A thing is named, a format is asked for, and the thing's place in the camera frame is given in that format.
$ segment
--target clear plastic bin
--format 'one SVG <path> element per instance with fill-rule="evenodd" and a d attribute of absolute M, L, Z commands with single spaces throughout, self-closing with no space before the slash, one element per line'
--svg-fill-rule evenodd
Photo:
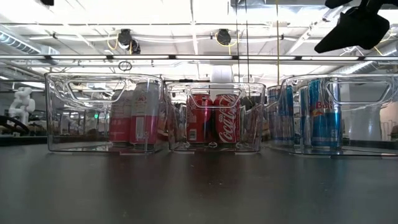
<path fill-rule="evenodd" d="M 45 79 L 50 151 L 145 154 L 167 147 L 161 79 L 114 73 Z"/>
<path fill-rule="evenodd" d="M 266 87 L 257 83 L 169 83 L 172 151 L 260 150 Z"/>
<path fill-rule="evenodd" d="M 398 154 L 398 75 L 303 75 L 264 111 L 266 147 L 299 154 Z"/>

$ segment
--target blue and silver can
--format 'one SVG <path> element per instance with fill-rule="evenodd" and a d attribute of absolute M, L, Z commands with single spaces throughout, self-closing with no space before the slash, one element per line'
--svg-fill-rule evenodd
<path fill-rule="evenodd" d="M 338 84 L 326 82 L 330 79 L 312 80 L 308 84 L 310 95 L 310 117 L 312 123 L 311 145 L 315 148 L 339 149 L 343 141 L 340 105 L 333 99 L 340 100 Z"/>
<path fill-rule="evenodd" d="M 300 97 L 300 145 L 311 146 L 312 122 L 310 117 L 310 95 L 308 86 L 298 89 Z"/>
<path fill-rule="evenodd" d="M 283 145 L 294 145 L 293 88 L 291 85 L 285 86 L 280 92 L 278 117 L 280 125 L 277 131 L 277 141 Z"/>
<path fill-rule="evenodd" d="M 280 95 L 280 85 L 270 86 L 267 88 L 267 103 L 268 105 L 279 99 Z"/>
<path fill-rule="evenodd" d="M 279 118 L 277 115 L 278 101 L 280 96 L 280 85 L 270 86 L 267 88 L 267 116 L 268 116 L 268 127 L 270 132 L 271 140 L 275 141 L 278 134 L 277 128 L 279 126 Z"/>

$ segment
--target red can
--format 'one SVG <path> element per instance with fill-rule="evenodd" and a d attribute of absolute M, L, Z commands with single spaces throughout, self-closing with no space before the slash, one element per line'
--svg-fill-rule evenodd
<path fill-rule="evenodd" d="M 236 143 L 240 139 L 239 101 L 234 94 L 219 94 L 214 101 L 215 106 L 232 106 L 215 110 L 215 126 L 218 143 Z"/>
<path fill-rule="evenodd" d="M 137 84 L 132 96 L 131 144 L 156 143 L 159 96 L 159 84 L 149 82 Z"/>
<path fill-rule="evenodd" d="M 116 90 L 112 100 L 116 100 L 121 90 Z M 132 91 L 124 91 L 119 100 L 112 103 L 109 122 L 109 140 L 111 142 L 129 142 Z"/>
<path fill-rule="evenodd" d="M 213 106 L 209 94 L 193 94 L 193 99 L 187 101 L 187 139 L 188 142 L 211 142 L 212 122 L 211 108 L 198 107 Z"/>

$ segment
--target bin handle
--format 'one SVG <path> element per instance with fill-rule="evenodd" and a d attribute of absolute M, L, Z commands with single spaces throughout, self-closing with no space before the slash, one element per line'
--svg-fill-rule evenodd
<path fill-rule="evenodd" d="M 113 100 L 93 100 L 93 99 L 82 100 L 82 99 L 78 99 L 75 96 L 75 94 L 73 94 L 73 90 L 70 87 L 70 83 L 72 83 L 72 82 L 73 83 L 75 83 L 75 82 L 86 83 L 87 80 L 68 80 L 68 81 L 65 82 L 65 84 L 67 86 L 67 89 L 69 91 L 69 94 L 72 97 L 72 100 L 76 101 L 76 102 L 114 103 L 114 102 L 116 102 L 116 101 L 118 101 L 120 99 L 120 97 L 122 96 L 122 94 L 124 93 L 124 91 L 126 90 L 126 87 L 127 87 L 127 84 L 126 84 L 125 80 L 119 80 L 119 82 L 123 83 L 123 89 L 121 90 L 120 94 L 118 95 L 118 97 L 116 99 L 113 99 Z"/>
<path fill-rule="evenodd" d="M 343 83 L 356 83 L 356 84 L 366 84 L 366 83 L 385 83 L 387 84 L 387 88 L 384 90 L 383 94 L 380 96 L 380 99 L 377 101 L 339 101 L 333 96 L 332 92 L 329 90 L 328 86 L 331 84 L 343 84 Z M 385 97 L 387 93 L 390 91 L 392 86 L 392 83 L 389 81 L 385 80 L 380 80 L 380 81 L 328 81 L 325 83 L 325 88 L 327 93 L 329 94 L 329 97 L 333 100 L 334 103 L 337 103 L 339 105 L 376 105 L 385 102 Z"/>
<path fill-rule="evenodd" d="M 212 91 L 212 90 L 221 90 L 221 91 L 234 90 L 234 91 L 239 91 L 239 95 L 238 95 L 238 97 L 232 102 L 231 106 L 227 106 L 227 105 L 224 105 L 224 106 L 202 106 L 202 105 L 199 105 L 199 104 L 194 100 L 193 94 L 195 94 L 195 93 L 192 93 L 193 90 L 200 90 L 200 91 L 203 91 L 203 90 L 205 90 L 205 91 Z M 197 108 L 234 108 L 234 107 L 236 106 L 236 104 L 238 103 L 239 99 L 240 99 L 242 96 L 243 96 L 243 91 L 240 90 L 240 89 L 236 89 L 236 88 L 210 88 L 210 89 L 191 88 L 191 89 L 189 89 L 189 92 L 188 92 L 188 97 L 190 97 L 190 98 L 192 99 L 193 103 L 195 104 L 195 106 L 196 106 Z"/>

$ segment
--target dark countertop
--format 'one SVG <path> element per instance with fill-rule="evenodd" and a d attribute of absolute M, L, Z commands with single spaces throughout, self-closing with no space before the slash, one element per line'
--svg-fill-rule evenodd
<path fill-rule="evenodd" d="M 0 223 L 396 223 L 397 159 L 0 147 Z"/>

